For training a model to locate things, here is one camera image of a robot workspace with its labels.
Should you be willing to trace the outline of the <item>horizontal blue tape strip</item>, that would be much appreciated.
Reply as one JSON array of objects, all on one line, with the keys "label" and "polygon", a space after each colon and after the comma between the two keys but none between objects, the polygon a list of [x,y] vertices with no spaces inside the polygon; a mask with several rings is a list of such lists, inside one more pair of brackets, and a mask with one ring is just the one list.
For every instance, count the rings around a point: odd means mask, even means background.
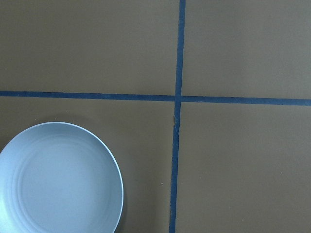
[{"label": "horizontal blue tape strip", "polygon": [[1,91],[2,97],[28,98],[61,98],[61,99],[90,99],[90,100],[137,100],[174,102],[204,102],[229,104],[261,104],[310,106],[310,99],[284,98],[250,98],[250,97],[206,97],[206,96],[173,96],[173,95],[144,95],[144,94],[104,94],[104,93],[73,93],[73,92],[37,92],[37,91]]}]

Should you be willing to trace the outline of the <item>vertical blue tape strip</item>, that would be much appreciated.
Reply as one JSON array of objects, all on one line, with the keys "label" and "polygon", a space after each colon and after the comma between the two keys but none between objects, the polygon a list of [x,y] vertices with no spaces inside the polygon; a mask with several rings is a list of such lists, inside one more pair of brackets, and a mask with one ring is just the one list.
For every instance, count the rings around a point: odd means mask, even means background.
[{"label": "vertical blue tape strip", "polygon": [[170,222],[169,222],[170,233],[176,232],[179,131],[180,131],[180,116],[181,116],[181,100],[182,100],[185,14],[186,14],[186,1],[181,0],[179,2],[179,13],[178,13],[178,38],[177,38],[176,77],[175,77],[175,95],[174,95],[174,126],[173,126],[173,143],[172,143],[172,172],[171,172]]}]

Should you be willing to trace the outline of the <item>light blue round plate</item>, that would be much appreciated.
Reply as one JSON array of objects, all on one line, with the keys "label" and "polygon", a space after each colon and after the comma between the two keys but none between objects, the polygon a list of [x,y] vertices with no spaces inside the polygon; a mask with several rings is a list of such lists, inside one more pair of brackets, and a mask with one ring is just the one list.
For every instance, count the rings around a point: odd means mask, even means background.
[{"label": "light blue round plate", "polygon": [[3,233],[113,233],[123,199],[114,156],[80,126],[37,124],[0,153]]}]

